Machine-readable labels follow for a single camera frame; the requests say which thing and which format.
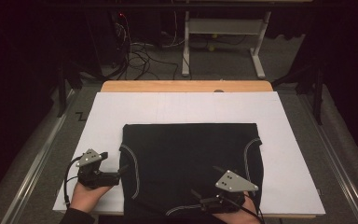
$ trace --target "black cloth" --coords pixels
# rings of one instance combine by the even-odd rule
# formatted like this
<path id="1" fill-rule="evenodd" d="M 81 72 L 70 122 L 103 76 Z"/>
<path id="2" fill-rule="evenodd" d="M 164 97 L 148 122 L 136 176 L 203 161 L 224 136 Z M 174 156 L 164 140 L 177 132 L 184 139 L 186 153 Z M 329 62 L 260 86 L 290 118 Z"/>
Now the black cloth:
<path id="1" fill-rule="evenodd" d="M 256 208 L 261 201 L 263 162 L 254 123 L 132 124 L 123 128 L 120 167 L 125 220 L 211 218 L 200 210 L 202 198 L 215 197 L 223 175 L 230 170 L 259 187 L 251 192 Z"/>
<path id="2" fill-rule="evenodd" d="M 68 208 L 60 224 L 92 224 L 94 218 L 89 214 L 74 208 Z"/>

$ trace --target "white board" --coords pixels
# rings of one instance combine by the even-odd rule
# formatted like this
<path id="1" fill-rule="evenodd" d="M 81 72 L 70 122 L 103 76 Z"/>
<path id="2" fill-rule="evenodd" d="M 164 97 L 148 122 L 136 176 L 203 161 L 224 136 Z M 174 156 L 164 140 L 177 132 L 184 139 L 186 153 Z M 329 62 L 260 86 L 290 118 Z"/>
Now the white board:
<path id="1" fill-rule="evenodd" d="M 76 148 L 75 157 L 89 148 L 107 151 L 101 171 L 118 169 L 119 146 L 125 124 L 147 123 L 256 123 L 263 145 L 265 215 L 325 214 L 308 167 L 284 113 L 277 92 L 99 92 Z M 72 167 L 69 177 L 76 176 Z M 68 183 L 72 195 L 76 181 Z M 120 214 L 121 185 L 105 194 L 95 213 Z M 61 188 L 53 210 L 65 211 Z"/>

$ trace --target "black cable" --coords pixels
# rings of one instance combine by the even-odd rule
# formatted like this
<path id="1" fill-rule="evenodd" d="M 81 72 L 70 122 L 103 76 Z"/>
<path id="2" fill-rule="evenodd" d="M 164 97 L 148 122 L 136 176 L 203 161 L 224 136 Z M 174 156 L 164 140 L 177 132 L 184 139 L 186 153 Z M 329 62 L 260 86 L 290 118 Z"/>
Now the black cable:
<path id="1" fill-rule="evenodd" d="M 182 58 L 183 58 L 183 61 L 185 61 L 185 63 L 188 66 L 188 74 L 190 75 L 190 80 L 193 80 L 193 75 L 191 74 L 190 64 L 187 62 L 185 56 L 183 56 Z"/>
<path id="2" fill-rule="evenodd" d="M 82 65 L 78 64 L 77 62 L 70 61 L 69 63 L 70 63 L 71 65 L 73 65 L 75 68 L 78 68 L 78 69 L 80 69 L 81 71 L 84 71 L 84 72 L 86 72 L 87 74 L 90 74 L 90 75 L 92 75 L 93 77 L 96 77 L 96 78 L 98 78 L 98 79 L 101 80 L 101 81 L 107 81 L 107 80 L 108 80 L 108 78 L 107 78 L 107 77 L 104 77 L 102 73 L 94 73 L 94 72 L 92 72 L 91 70 L 89 70 L 88 68 L 83 67 Z"/>
<path id="3" fill-rule="evenodd" d="M 73 180 L 73 179 L 75 179 L 75 178 L 77 178 L 77 176 L 74 176 L 74 177 L 69 178 L 69 179 L 66 181 L 66 183 L 68 183 L 69 181 L 71 181 L 71 180 Z"/>
<path id="4" fill-rule="evenodd" d="M 130 66 L 130 51 L 131 51 L 131 42 L 130 42 L 130 47 L 129 47 L 129 50 L 127 50 L 127 63 L 128 63 L 128 66 L 126 68 L 126 70 L 124 71 L 124 79 L 127 80 L 127 70 L 129 69 L 129 66 Z"/>
<path id="5" fill-rule="evenodd" d="M 63 180 L 63 199 L 65 200 L 65 204 L 66 204 L 66 208 L 69 208 L 69 206 L 71 205 L 71 203 L 69 202 L 69 196 L 68 196 L 68 190 L 66 187 L 66 184 L 68 183 L 69 180 L 68 179 L 68 175 L 69 175 L 69 170 L 71 169 L 71 166 L 76 162 L 79 161 L 81 158 L 81 156 L 74 158 L 68 165 L 68 167 L 66 168 L 66 172 L 65 172 L 65 179 Z"/>
<path id="6" fill-rule="evenodd" d="M 124 59 L 123 62 L 121 62 L 121 64 L 119 65 L 118 69 L 111 72 L 109 75 L 107 75 L 107 77 L 110 79 L 110 77 L 115 77 L 122 74 L 128 66 L 129 65 L 127 63 L 127 59 Z"/>
<path id="7" fill-rule="evenodd" d="M 128 58 L 124 57 L 124 62 L 125 66 L 123 67 L 123 70 L 118 74 L 117 80 L 119 80 L 121 78 L 121 76 L 123 76 L 124 74 L 127 74 L 127 69 L 130 66 L 130 62 L 128 60 Z"/>
<path id="8" fill-rule="evenodd" d="M 260 224 L 265 224 L 264 222 L 264 218 L 261 218 L 259 217 L 257 214 L 255 214 L 254 212 L 252 212 L 251 210 L 247 209 L 247 208 L 244 208 L 243 206 L 241 205 L 238 205 L 236 203 L 234 203 L 233 201 L 231 201 L 230 199 L 226 198 L 225 196 L 223 195 L 220 195 L 219 198 L 223 199 L 224 201 L 228 202 L 228 203 L 231 203 L 232 205 L 240 208 L 240 210 L 252 215 L 253 217 L 257 218 L 257 220 L 260 222 Z"/>
<path id="9" fill-rule="evenodd" d="M 250 200 L 253 200 L 253 198 L 252 198 L 251 196 L 249 196 L 249 195 L 244 194 L 244 196 L 247 197 L 247 198 L 249 198 Z M 257 214 L 260 214 L 261 219 L 264 220 L 264 215 L 263 215 L 263 213 L 261 212 L 260 207 L 257 209 Z"/>
<path id="10" fill-rule="evenodd" d="M 128 69 L 128 67 L 124 70 L 123 73 L 121 73 L 121 74 L 117 77 L 116 80 L 120 80 L 123 75 L 124 75 L 124 77 L 127 77 L 127 69 Z"/>
<path id="11" fill-rule="evenodd" d="M 143 44 L 133 43 L 132 46 L 139 46 L 140 48 L 137 49 L 137 50 L 134 50 L 132 52 L 132 54 L 137 55 L 137 57 L 133 57 L 133 58 L 130 59 L 129 67 L 132 68 L 132 69 L 142 71 L 141 74 L 139 74 L 134 80 L 140 79 L 141 76 L 143 76 L 144 74 L 151 74 L 154 77 L 156 77 L 156 79 L 160 80 L 160 78 L 156 74 L 154 74 L 153 72 L 149 71 L 150 68 L 151 68 L 151 61 L 156 62 L 156 63 L 166 63 L 166 64 L 174 65 L 175 69 L 173 71 L 173 78 L 172 78 L 172 79 L 174 79 L 174 75 L 176 74 L 176 71 L 177 71 L 177 69 L 179 67 L 179 64 L 177 64 L 177 63 L 167 63 L 167 62 L 163 62 L 163 61 L 154 59 L 153 57 L 151 57 L 148 54 L 147 49 L 146 49 L 146 43 L 143 43 Z M 134 59 L 140 59 L 140 60 L 143 61 L 143 63 L 140 64 L 140 65 L 133 65 L 133 64 L 131 64 L 131 61 L 134 60 Z"/>

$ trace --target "table leg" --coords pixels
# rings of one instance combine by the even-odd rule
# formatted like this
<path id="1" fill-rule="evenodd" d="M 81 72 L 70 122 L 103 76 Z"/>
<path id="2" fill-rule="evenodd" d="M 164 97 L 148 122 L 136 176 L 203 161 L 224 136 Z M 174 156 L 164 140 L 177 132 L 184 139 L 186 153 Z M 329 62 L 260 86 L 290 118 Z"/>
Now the table leg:
<path id="1" fill-rule="evenodd" d="M 257 44 L 254 49 L 253 48 L 250 49 L 252 60 L 255 65 L 255 71 L 257 72 L 258 78 L 261 78 L 261 79 L 266 78 L 266 74 L 264 74 L 264 70 L 261 65 L 260 58 L 258 57 L 258 52 L 260 51 L 261 44 L 263 43 L 264 35 L 266 34 L 266 30 L 269 25 L 269 16 L 270 15 L 271 15 L 270 11 L 266 12 L 266 14 L 264 16 L 263 23 L 261 24 L 261 27 L 260 27 Z"/>
<path id="2" fill-rule="evenodd" d="M 190 13 L 186 12 L 186 20 L 185 20 L 185 48 L 183 50 L 183 60 L 182 60 L 182 76 L 187 77 L 190 74 L 190 51 L 188 48 L 188 38 L 189 38 L 189 31 L 188 31 L 188 20 Z"/>

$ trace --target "wire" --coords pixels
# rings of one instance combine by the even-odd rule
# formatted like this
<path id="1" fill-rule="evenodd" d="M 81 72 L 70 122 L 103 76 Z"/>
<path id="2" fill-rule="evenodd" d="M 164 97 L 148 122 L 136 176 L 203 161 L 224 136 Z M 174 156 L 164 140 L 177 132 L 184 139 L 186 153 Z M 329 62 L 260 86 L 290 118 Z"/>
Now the wire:
<path id="1" fill-rule="evenodd" d="M 110 74 L 108 75 L 103 75 L 103 74 L 100 74 L 98 75 L 97 77 L 95 75 L 92 75 L 88 72 L 86 72 L 87 74 L 93 76 L 93 77 L 88 77 L 88 76 L 85 76 L 83 74 L 79 74 L 81 78 L 83 79 L 86 79 L 88 81 L 106 81 L 106 80 L 111 80 L 112 78 L 111 77 L 115 77 L 115 76 L 121 76 L 126 70 L 127 70 L 127 67 L 128 67 L 128 61 L 126 58 L 124 58 L 123 62 L 118 66 L 118 67 L 114 67 L 112 65 L 112 67 L 115 69 L 113 72 L 111 72 Z"/>
<path id="2" fill-rule="evenodd" d="M 123 31 L 124 35 L 123 35 L 123 43 L 121 44 L 121 46 L 123 46 L 126 42 L 126 39 L 127 39 L 127 31 L 126 29 L 124 28 L 124 26 L 122 26 L 121 24 L 119 23 L 115 23 L 115 25 L 117 25 L 118 27 L 120 27 L 121 29 L 119 30 L 119 33 L 117 34 L 118 37 L 120 37 L 121 35 L 121 30 Z"/>
<path id="3" fill-rule="evenodd" d="M 166 48 L 173 46 L 176 41 L 176 36 L 177 36 L 177 31 L 178 31 L 178 22 L 177 22 L 176 11 L 173 12 L 173 16 L 175 18 L 175 36 L 173 37 L 172 43 L 169 46 L 166 46 Z"/>
<path id="4" fill-rule="evenodd" d="M 118 77 L 117 77 L 117 79 L 116 80 L 120 80 L 121 79 L 121 77 L 124 75 L 124 77 L 126 77 L 127 76 L 127 69 L 126 70 L 124 70 L 124 72 L 123 73 L 121 73 Z"/>
<path id="5" fill-rule="evenodd" d="M 245 195 L 245 197 L 249 198 L 250 200 L 253 200 L 253 198 L 252 198 L 251 196 L 246 195 L 246 194 L 244 194 L 244 195 Z M 263 213 L 261 212 L 260 207 L 257 209 L 257 211 L 258 211 L 258 214 L 260 214 L 261 219 L 263 219 L 263 220 L 264 220 L 264 215 L 263 215 Z"/>
<path id="6" fill-rule="evenodd" d="M 191 74 L 190 64 L 187 62 L 185 56 L 182 56 L 182 58 L 183 58 L 183 61 L 185 61 L 185 63 L 187 64 L 188 74 L 190 75 L 190 80 L 193 80 L 193 75 Z"/>
<path id="7" fill-rule="evenodd" d="M 68 179 L 68 175 L 69 175 L 69 170 L 71 169 L 71 166 L 76 162 L 79 161 L 81 158 L 81 156 L 74 158 L 68 165 L 68 167 L 66 168 L 66 172 L 65 172 L 65 178 L 64 178 L 64 182 L 63 182 L 63 199 L 65 200 L 65 204 L 66 207 L 69 208 L 69 206 L 71 205 L 71 203 L 69 202 L 69 196 L 68 196 L 68 190 L 67 190 L 67 183 L 69 180 Z"/>
<path id="8" fill-rule="evenodd" d="M 124 20 L 126 21 L 126 26 L 127 26 L 127 34 L 129 35 L 129 40 L 130 40 L 130 53 L 132 52 L 131 51 L 131 36 L 130 36 L 130 25 L 129 25 L 129 22 L 127 21 L 127 17 L 123 14 L 123 13 L 120 13 L 120 16 L 124 18 Z"/>
<path id="9" fill-rule="evenodd" d="M 182 40 L 181 42 L 174 44 L 174 45 L 169 45 L 169 46 L 162 46 L 163 48 L 172 48 L 172 47 L 176 47 L 176 46 L 180 46 L 183 43 L 185 43 L 185 40 Z"/>
<path id="10" fill-rule="evenodd" d="M 141 73 L 138 74 L 134 80 L 140 79 L 145 74 L 153 75 L 156 79 L 160 80 L 160 78 L 155 73 L 150 71 L 152 62 L 166 63 L 166 64 L 174 65 L 173 78 L 172 78 L 172 79 L 174 79 L 174 76 L 175 76 L 177 69 L 179 67 L 178 63 L 163 62 L 163 61 L 153 58 L 152 56 L 150 56 L 150 54 L 147 51 L 146 43 L 135 42 L 135 43 L 132 43 L 131 45 L 132 45 L 132 55 L 135 55 L 135 57 L 132 56 L 129 59 L 129 68 L 141 71 Z M 140 60 L 142 62 L 140 64 L 134 64 L 133 63 L 134 60 Z"/>
<path id="11" fill-rule="evenodd" d="M 69 181 L 71 181 L 71 180 L 73 180 L 73 179 L 75 179 L 75 178 L 77 178 L 77 176 L 74 176 L 74 177 L 69 178 L 68 180 L 66 180 L 66 183 L 68 183 Z"/>
<path id="12" fill-rule="evenodd" d="M 244 211 L 244 212 L 246 212 L 246 213 L 252 215 L 253 217 L 257 218 L 257 220 L 260 222 L 260 224 L 265 224 L 264 218 L 259 217 L 257 214 L 255 214 L 255 213 L 252 212 L 251 210 L 249 210 L 249 209 L 247 209 L 247 208 L 245 208 L 245 207 L 243 207 L 243 206 L 241 206 L 241 205 L 238 205 L 237 203 L 234 203 L 233 201 L 231 201 L 230 199 L 226 198 L 226 197 L 223 196 L 223 195 L 219 195 L 219 198 L 221 198 L 222 200 L 224 200 L 224 201 L 226 201 L 226 202 L 228 202 L 228 203 L 231 203 L 232 205 L 234 205 L 234 206 L 240 208 L 240 210 L 242 210 L 242 211 Z"/>

